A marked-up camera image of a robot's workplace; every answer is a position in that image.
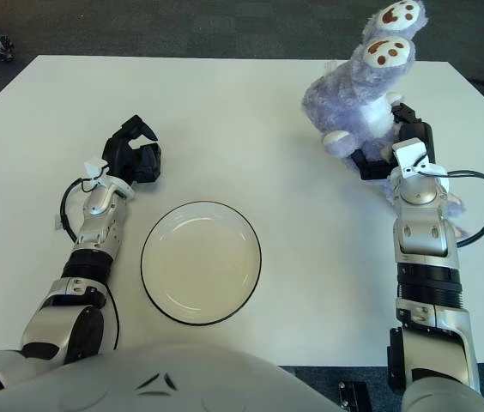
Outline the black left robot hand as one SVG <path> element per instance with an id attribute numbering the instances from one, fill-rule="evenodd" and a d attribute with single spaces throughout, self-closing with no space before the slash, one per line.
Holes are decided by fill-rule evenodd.
<path id="1" fill-rule="evenodd" d="M 151 143 L 132 148 L 130 142 L 140 136 Z M 134 115 L 106 141 L 101 158 L 108 165 L 109 176 L 122 179 L 128 185 L 152 183 L 160 176 L 161 148 L 158 137 L 138 116 Z"/>

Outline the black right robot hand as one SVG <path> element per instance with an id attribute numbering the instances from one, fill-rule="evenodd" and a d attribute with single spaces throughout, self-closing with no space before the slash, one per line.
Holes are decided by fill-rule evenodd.
<path id="1" fill-rule="evenodd" d="M 404 103 L 391 108 L 394 117 L 393 136 L 380 149 L 380 159 L 373 160 L 370 154 L 365 154 L 362 148 L 356 149 L 349 157 L 349 165 L 354 166 L 362 180 L 387 179 L 391 171 L 397 166 L 392 146 L 417 138 L 425 144 L 427 156 L 435 162 L 433 132 L 430 124 L 417 118 L 415 111 Z"/>

